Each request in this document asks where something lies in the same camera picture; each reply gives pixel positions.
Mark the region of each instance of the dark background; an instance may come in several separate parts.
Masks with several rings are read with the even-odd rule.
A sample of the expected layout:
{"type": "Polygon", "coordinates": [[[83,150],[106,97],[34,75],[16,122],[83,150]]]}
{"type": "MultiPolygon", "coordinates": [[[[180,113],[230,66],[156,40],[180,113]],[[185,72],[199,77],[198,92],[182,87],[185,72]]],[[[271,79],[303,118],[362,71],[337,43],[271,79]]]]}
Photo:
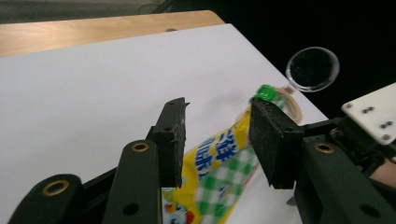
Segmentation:
{"type": "MultiPolygon", "coordinates": [[[[135,15],[128,4],[0,1],[0,23],[58,21],[135,15]]],[[[233,24],[282,74],[300,49],[333,51],[339,77],[326,90],[305,93],[329,118],[341,105],[396,82],[395,7],[386,1],[357,0],[166,0],[151,13],[212,10],[233,24]]],[[[390,96],[387,100],[394,104],[390,96]]]]}

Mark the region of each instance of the green checkered pattern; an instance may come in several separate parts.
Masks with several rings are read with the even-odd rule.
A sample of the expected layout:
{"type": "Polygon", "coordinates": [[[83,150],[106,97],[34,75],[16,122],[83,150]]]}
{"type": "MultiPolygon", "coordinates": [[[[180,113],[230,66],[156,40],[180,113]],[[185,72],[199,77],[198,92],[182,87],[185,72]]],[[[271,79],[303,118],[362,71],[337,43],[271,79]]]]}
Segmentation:
{"type": "Polygon", "coordinates": [[[247,147],[212,170],[199,183],[195,200],[201,213],[201,223],[218,223],[238,201],[244,184],[259,161],[252,147],[247,147]]]}

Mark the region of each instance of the screw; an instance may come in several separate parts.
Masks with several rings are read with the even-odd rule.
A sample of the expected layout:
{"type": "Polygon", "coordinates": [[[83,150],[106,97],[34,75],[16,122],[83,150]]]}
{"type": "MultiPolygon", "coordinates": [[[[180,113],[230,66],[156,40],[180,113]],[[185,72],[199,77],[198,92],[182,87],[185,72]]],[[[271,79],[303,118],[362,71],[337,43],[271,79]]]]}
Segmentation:
{"type": "Polygon", "coordinates": [[[334,153],[334,148],[321,143],[315,144],[315,149],[324,153],[334,153]]]}
{"type": "Polygon", "coordinates": [[[384,139],[385,141],[387,141],[387,140],[390,139],[390,135],[389,135],[389,134],[384,134],[384,135],[382,136],[382,139],[384,139]]]}
{"type": "Polygon", "coordinates": [[[44,196],[51,197],[64,192],[68,187],[69,187],[69,181],[55,180],[49,183],[46,187],[44,187],[41,193],[44,196]]]}
{"type": "Polygon", "coordinates": [[[131,148],[135,152],[144,152],[147,149],[149,149],[149,144],[147,143],[135,143],[131,148]]]}

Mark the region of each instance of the yellow packaging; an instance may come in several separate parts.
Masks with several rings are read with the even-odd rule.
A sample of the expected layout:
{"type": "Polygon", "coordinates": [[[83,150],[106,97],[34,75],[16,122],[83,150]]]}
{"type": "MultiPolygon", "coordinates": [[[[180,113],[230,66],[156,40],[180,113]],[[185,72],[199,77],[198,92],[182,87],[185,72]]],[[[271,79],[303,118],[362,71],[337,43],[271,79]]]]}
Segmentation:
{"type": "Polygon", "coordinates": [[[258,167],[248,145],[250,107],[229,129],[184,155],[181,189],[163,189],[163,223],[224,223],[258,167]]]}

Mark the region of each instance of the white table surface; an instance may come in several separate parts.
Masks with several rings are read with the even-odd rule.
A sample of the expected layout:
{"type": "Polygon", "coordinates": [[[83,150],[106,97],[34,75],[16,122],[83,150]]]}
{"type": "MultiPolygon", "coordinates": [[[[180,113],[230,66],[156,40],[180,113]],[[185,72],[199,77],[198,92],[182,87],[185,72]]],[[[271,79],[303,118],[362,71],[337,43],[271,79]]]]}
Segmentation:
{"type": "MultiPolygon", "coordinates": [[[[84,182],[185,97],[186,150],[230,127],[261,84],[288,81],[231,24],[0,58],[0,223],[56,174],[84,182]]],[[[300,92],[301,124],[326,117],[300,92]]],[[[301,223],[260,169],[228,223],[301,223]]]]}

